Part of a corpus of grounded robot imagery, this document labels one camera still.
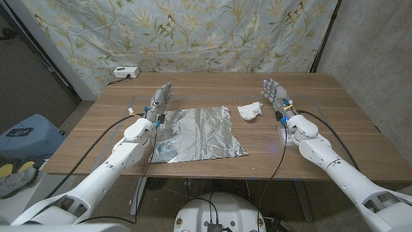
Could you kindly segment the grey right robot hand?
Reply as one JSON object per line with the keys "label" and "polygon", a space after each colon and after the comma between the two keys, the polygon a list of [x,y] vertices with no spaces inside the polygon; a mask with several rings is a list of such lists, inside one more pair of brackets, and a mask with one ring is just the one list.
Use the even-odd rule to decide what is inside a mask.
{"label": "grey right robot hand", "polygon": [[297,115],[293,106],[293,101],[287,95],[286,90],[277,81],[270,79],[263,81],[263,91],[261,92],[275,109],[277,121],[288,121]]}

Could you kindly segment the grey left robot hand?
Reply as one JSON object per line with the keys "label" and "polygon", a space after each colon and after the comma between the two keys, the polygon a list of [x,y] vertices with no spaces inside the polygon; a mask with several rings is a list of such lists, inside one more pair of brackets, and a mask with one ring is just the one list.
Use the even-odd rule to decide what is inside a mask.
{"label": "grey left robot hand", "polygon": [[145,119],[154,122],[159,115],[166,111],[167,105],[173,97],[171,88],[172,82],[167,82],[155,91],[145,110]]}

